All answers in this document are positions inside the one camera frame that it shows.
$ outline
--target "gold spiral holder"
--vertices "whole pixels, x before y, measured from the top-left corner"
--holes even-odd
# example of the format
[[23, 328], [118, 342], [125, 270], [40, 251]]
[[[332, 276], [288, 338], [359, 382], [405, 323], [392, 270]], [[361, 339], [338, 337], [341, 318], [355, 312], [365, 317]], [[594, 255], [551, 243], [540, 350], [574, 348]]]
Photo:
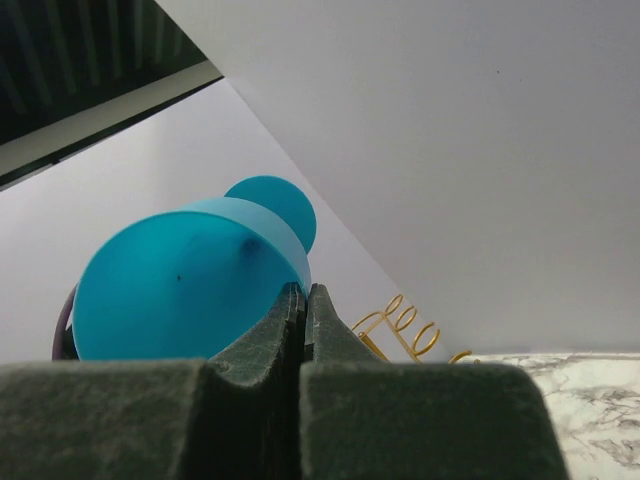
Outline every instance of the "gold spiral holder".
[[[420, 356], [424, 355], [429, 350], [431, 350], [433, 346], [438, 342], [438, 340], [440, 339], [440, 329], [436, 328], [435, 332], [431, 336], [431, 339], [428, 342], [426, 342], [426, 345], [425, 345], [424, 344], [425, 342], [421, 342], [422, 337], [427, 332], [427, 330], [435, 327], [436, 325], [434, 322], [428, 323], [427, 325], [422, 327], [422, 329], [420, 329], [420, 331], [413, 338], [413, 342], [411, 343], [411, 345], [409, 345], [407, 341], [404, 339], [404, 337], [400, 334], [400, 332], [402, 332], [409, 325], [411, 325], [411, 323], [413, 323], [413, 321], [416, 319], [416, 316], [418, 315], [418, 310], [416, 310], [416, 307], [414, 307], [413, 305], [410, 305], [407, 308], [405, 308], [400, 313], [400, 315], [398, 315], [395, 322], [389, 318], [390, 315], [393, 315], [396, 312], [396, 310], [400, 308], [400, 305], [402, 305], [402, 302], [404, 302], [404, 296], [402, 294], [396, 295], [391, 299], [391, 301], [387, 304], [387, 307], [384, 310], [371, 312], [369, 315], [363, 317], [358, 323], [356, 323], [351, 328], [351, 330], [353, 332], [356, 332], [358, 327], [360, 327], [365, 322], [367, 322], [367, 320], [371, 320], [372, 318], [377, 317], [374, 321], [370, 323], [370, 325], [365, 330], [362, 330], [357, 333], [358, 338], [362, 340], [362, 342], [367, 347], [369, 347], [376, 355], [378, 355], [383, 360], [388, 361], [387, 357], [385, 357], [384, 353], [382, 353], [382, 350], [380, 350], [380, 348], [375, 344], [375, 342], [369, 336], [369, 334], [374, 328], [376, 328], [378, 325], [384, 322], [387, 324], [389, 329], [396, 336], [396, 338], [400, 342], [400, 345], [402, 345], [402, 347], [413, 359], [413, 361], [416, 363], [423, 363], [420, 360]], [[457, 363], [464, 357], [468, 357], [469, 355], [472, 355], [472, 354], [473, 352], [471, 352], [471, 350], [465, 350], [464, 352], [460, 352], [457, 355], [454, 355], [453, 357], [451, 357], [451, 359], [449, 360], [449, 363]], [[473, 363], [480, 363], [480, 360], [474, 360]]]

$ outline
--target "blue mug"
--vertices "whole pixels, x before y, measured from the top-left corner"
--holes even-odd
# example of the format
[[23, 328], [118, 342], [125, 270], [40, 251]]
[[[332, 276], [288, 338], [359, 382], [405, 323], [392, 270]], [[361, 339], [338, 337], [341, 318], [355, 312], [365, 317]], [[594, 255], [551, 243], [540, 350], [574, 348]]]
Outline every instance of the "blue mug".
[[315, 234], [307, 197], [271, 176], [130, 225], [78, 284], [79, 358], [214, 356], [269, 311], [285, 283], [309, 291]]

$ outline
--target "marble countertop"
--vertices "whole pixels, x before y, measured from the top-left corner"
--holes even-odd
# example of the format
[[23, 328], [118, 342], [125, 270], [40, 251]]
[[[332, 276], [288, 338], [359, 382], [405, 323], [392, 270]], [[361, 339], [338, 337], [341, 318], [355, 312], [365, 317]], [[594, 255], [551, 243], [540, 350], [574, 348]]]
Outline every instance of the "marble countertop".
[[572, 480], [640, 479], [640, 355], [482, 355], [525, 370], [545, 398]]

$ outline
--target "blue bowl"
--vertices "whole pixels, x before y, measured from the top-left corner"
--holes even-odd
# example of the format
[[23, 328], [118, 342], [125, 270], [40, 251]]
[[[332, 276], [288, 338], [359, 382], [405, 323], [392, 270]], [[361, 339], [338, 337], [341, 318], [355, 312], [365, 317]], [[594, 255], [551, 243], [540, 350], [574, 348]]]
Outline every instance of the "blue bowl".
[[212, 198], [149, 217], [109, 240], [82, 275], [78, 356], [212, 357], [255, 325], [287, 282], [308, 292], [305, 246], [258, 203]]

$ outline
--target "gold coil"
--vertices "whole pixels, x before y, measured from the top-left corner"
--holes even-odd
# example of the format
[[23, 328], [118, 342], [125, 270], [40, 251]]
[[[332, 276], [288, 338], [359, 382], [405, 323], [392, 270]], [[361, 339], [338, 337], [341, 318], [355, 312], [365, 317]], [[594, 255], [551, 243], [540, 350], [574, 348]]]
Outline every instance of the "gold coil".
[[[421, 342], [422, 337], [430, 328], [435, 327], [434, 322], [428, 323], [427, 325], [425, 325], [420, 329], [420, 331], [413, 338], [413, 342], [411, 343], [411, 345], [409, 345], [407, 341], [404, 339], [404, 337], [400, 334], [400, 332], [402, 332], [409, 325], [411, 325], [413, 321], [416, 319], [416, 317], [418, 316], [418, 310], [416, 309], [416, 307], [414, 307], [413, 305], [410, 305], [409, 307], [405, 308], [398, 315], [395, 322], [389, 318], [391, 315], [393, 315], [396, 312], [396, 310], [398, 310], [398, 308], [400, 308], [400, 305], [402, 305], [402, 302], [404, 302], [404, 296], [401, 293], [399, 293], [389, 301], [389, 303], [387, 304], [384, 310], [378, 310], [375, 312], [371, 312], [369, 315], [366, 315], [359, 322], [357, 322], [351, 328], [351, 330], [355, 332], [360, 326], [362, 326], [365, 322], [367, 322], [367, 320], [375, 318], [375, 320], [373, 320], [364, 330], [358, 332], [358, 338], [360, 338], [360, 340], [362, 340], [362, 342], [367, 347], [369, 347], [376, 355], [378, 355], [383, 360], [387, 360], [387, 357], [382, 353], [382, 350], [380, 350], [380, 348], [375, 344], [375, 342], [369, 336], [369, 334], [373, 331], [374, 328], [376, 328], [378, 325], [384, 322], [387, 324], [391, 332], [396, 336], [396, 338], [400, 342], [400, 345], [402, 345], [402, 348], [404, 348], [404, 350], [409, 354], [409, 356], [413, 359], [413, 361], [416, 363], [422, 363], [419, 357], [427, 353], [429, 350], [431, 350], [434, 347], [434, 345], [438, 342], [438, 340], [440, 339], [440, 329], [436, 328], [435, 331], [433, 332], [433, 335], [429, 339], [429, 341], [426, 342], [426, 345], [424, 345], [424, 342]], [[471, 350], [465, 350], [464, 352], [460, 352], [454, 355], [453, 357], [451, 357], [451, 359], [449, 360], [449, 363], [456, 363], [462, 358], [468, 357], [469, 355], [472, 355], [472, 354], [473, 352], [471, 352]], [[480, 363], [480, 360], [476, 359], [474, 360], [473, 363]]]

